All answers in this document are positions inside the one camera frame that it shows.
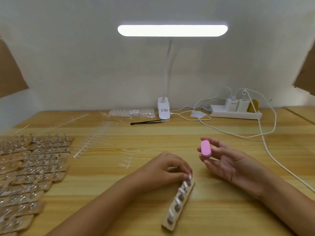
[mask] black tweezers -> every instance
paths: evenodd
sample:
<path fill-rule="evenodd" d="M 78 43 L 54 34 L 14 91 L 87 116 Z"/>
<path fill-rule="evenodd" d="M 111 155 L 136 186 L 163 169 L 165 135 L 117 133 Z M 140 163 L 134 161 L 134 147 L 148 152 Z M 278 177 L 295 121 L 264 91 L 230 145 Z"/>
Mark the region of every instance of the black tweezers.
<path fill-rule="evenodd" d="M 152 120 L 152 121 L 145 121 L 145 122 L 132 122 L 130 125 L 135 125 L 135 124 L 153 124 L 153 123 L 163 123 L 161 120 Z"/>

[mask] pink nail buffer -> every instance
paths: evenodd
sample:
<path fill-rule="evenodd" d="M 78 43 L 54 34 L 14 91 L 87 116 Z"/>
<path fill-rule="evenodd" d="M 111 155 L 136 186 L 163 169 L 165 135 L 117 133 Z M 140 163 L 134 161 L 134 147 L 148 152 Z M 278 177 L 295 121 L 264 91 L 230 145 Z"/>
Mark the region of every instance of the pink nail buffer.
<path fill-rule="evenodd" d="M 204 140 L 201 142 L 201 154 L 204 157 L 211 157 L 210 142 L 208 140 Z"/>

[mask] person's right arm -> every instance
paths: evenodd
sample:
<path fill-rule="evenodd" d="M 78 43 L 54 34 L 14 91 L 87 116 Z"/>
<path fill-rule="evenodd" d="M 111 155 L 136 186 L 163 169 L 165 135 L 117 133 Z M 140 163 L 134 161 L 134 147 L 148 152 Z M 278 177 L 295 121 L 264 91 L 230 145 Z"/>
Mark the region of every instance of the person's right arm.
<path fill-rule="evenodd" d="M 212 157 L 199 155 L 215 175 L 261 200 L 298 236 L 315 235 L 315 202 L 246 153 L 217 139 L 201 137 L 211 145 Z"/>

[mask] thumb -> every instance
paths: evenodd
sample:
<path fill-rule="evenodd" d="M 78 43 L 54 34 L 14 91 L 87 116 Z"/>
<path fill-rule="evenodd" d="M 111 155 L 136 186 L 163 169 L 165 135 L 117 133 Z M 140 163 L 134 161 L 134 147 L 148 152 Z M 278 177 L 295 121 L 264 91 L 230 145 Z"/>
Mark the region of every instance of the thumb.
<path fill-rule="evenodd" d="M 179 172 L 179 173 L 170 173 L 168 172 L 168 183 L 176 183 L 176 182 L 183 182 L 183 181 L 187 181 L 188 180 L 188 175 L 183 173 L 183 172 Z"/>
<path fill-rule="evenodd" d="M 231 149 L 227 147 L 211 147 L 211 151 L 216 153 L 217 155 L 225 155 L 232 160 L 240 160 L 243 159 L 246 155 L 244 152 L 241 152 L 237 149 Z"/>

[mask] person's left arm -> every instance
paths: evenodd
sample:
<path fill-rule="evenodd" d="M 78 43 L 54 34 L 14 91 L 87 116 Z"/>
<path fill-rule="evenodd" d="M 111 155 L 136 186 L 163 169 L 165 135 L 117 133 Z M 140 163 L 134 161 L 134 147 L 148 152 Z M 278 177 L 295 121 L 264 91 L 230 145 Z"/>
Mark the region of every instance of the person's left arm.
<path fill-rule="evenodd" d="M 170 173 L 168 167 L 182 172 Z M 90 236 L 106 231 L 117 215 L 138 195 L 164 185 L 188 180 L 192 169 L 186 161 L 163 152 L 74 213 L 46 236 Z"/>

